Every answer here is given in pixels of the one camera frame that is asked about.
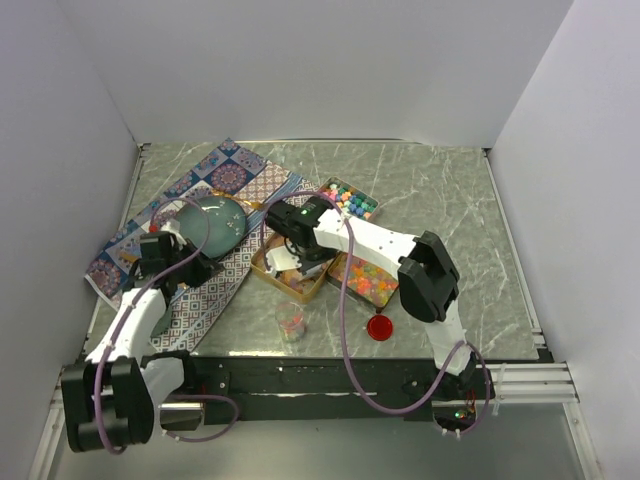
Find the metal scoop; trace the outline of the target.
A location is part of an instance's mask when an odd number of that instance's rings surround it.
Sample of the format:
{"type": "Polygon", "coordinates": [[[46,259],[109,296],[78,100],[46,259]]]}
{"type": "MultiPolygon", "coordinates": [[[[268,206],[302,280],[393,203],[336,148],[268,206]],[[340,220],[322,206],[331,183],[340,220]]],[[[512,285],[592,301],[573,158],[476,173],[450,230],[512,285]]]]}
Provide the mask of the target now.
{"type": "Polygon", "coordinates": [[[299,294],[307,294],[320,277],[320,273],[302,274],[296,269],[285,270],[278,274],[280,283],[299,294]]]}

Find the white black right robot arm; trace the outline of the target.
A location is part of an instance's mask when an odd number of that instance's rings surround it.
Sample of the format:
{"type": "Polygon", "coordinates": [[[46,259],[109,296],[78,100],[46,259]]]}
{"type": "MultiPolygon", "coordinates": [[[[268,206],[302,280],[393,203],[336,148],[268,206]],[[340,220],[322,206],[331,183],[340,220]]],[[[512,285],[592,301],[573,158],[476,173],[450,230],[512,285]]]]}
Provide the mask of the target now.
{"type": "Polygon", "coordinates": [[[473,385],[458,296],[459,272],[440,237],[395,232],[343,212],[322,194],[296,207],[283,199],[266,207],[264,222],[288,239],[306,259],[311,254],[345,252],[371,263],[398,281],[400,302],[411,317],[426,324],[439,372],[438,387],[460,398],[473,385]]]}

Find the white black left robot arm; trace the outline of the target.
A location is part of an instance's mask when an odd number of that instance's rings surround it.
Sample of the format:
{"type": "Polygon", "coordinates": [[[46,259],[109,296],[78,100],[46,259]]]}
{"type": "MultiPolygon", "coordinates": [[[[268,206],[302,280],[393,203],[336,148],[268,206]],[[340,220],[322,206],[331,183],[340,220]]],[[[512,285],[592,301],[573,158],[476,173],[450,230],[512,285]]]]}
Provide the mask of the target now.
{"type": "Polygon", "coordinates": [[[184,402],[198,392],[199,377],[187,351],[151,356],[144,351],[168,316],[178,286],[201,286],[221,267],[171,231],[142,235],[140,250],[107,333],[85,359],[62,372],[67,440],[76,453],[120,454],[145,444],[168,396],[184,402]]]}

